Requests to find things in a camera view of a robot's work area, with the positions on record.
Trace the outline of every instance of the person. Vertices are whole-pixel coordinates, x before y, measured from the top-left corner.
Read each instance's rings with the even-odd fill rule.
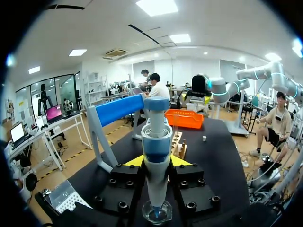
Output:
[[[151,75],[148,70],[142,70],[141,74],[146,77],[146,81],[140,84],[140,89],[142,91],[150,91],[151,90]]]
[[[262,127],[257,132],[258,144],[257,149],[250,151],[251,156],[260,157],[261,146],[263,137],[267,142],[271,142],[275,147],[279,147],[278,152],[282,152],[281,155],[276,158],[276,162],[279,163],[286,155],[288,148],[286,145],[281,145],[286,142],[288,135],[291,131],[291,116],[289,111],[285,108],[286,97],[282,92],[278,92],[277,95],[278,106],[273,108],[269,114],[261,119],[257,119],[256,122],[272,123],[272,128]]]
[[[169,89],[161,82],[161,77],[158,73],[151,74],[151,84],[153,86],[151,92],[144,92],[146,98],[161,96],[170,100]]]

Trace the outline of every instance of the yellow floor line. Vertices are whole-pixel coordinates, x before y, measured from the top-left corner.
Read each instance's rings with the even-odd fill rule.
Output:
[[[106,134],[106,136],[112,134],[113,132],[115,132],[115,131],[117,131],[118,129],[121,129],[121,128],[125,127],[125,126],[126,126],[126,124],[123,124],[123,125],[119,126],[119,127],[116,128],[115,130],[113,130],[113,131],[109,132],[108,134]],[[111,142],[111,141],[109,141],[109,140],[108,140],[108,143],[109,143],[110,145],[113,145],[113,144],[114,144],[113,142]],[[87,150],[87,149],[88,149],[88,148],[85,148],[85,149],[83,149],[82,151],[79,151],[79,152],[78,152],[77,154],[75,154],[74,156],[72,156],[72,157],[70,157],[69,159],[65,160],[64,163],[67,163],[67,162],[71,161],[74,157],[80,155],[81,153],[83,153],[83,152],[84,152],[85,150]],[[48,176],[49,174],[51,174],[52,172],[54,172],[55,170],[57,170],[57,169],[58,169],[58,168],[55,168],[55,169],[51,170],[50,172],[46,173],[45,175],[43,175],[43,176],[38,180],[38,182],[39,182],[40,180],[42,180],[43,178],[45,178],[46,176]]]

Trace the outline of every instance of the orange tray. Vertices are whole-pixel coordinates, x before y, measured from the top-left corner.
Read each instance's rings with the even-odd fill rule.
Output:
[[[169,121],[169,125],[193,129],[200,129],[204,120],[203,115],[197,114],[193,110],[169,109],[165,112],[165,117]]]

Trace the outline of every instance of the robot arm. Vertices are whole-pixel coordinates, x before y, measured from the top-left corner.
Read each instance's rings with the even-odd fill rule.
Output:
[[[281,63],[274,61],[264,66],[244,69],[236,72],[238,81],[231,82],[225,85],[224,78],[214,78],[209,80],[211,83],[210,91],[214,96],[216,103],[225,103],[230,97],[234,96],[240,90],[244,90],[250,87],[248,79],[261,80],[271,79],[272,88],[276,91],[283,92],[288,96],[291,96],[300,105],[303,102],[303,87],[301,84],[297,84],[292,79],[287,78],[284,75],[283,66]]]

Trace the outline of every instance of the monitor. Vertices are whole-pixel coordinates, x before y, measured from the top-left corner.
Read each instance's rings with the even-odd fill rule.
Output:
[[[48,121],[55,117],[59,117],[61,115],[62,113],[61,113],[60,105],[56,105],[46,110],[46,118]]]
[[[139,87],[133,88],[134,93],[137,95],[139,93],[142,93],[141,89]]]
[[[19,123],[12,130],[10,130],[10,134],[11,134],[11,139],[13,140],[13,143],[15,143],[18,139],[24,137],[25,134],[23,131],[22,123]]]

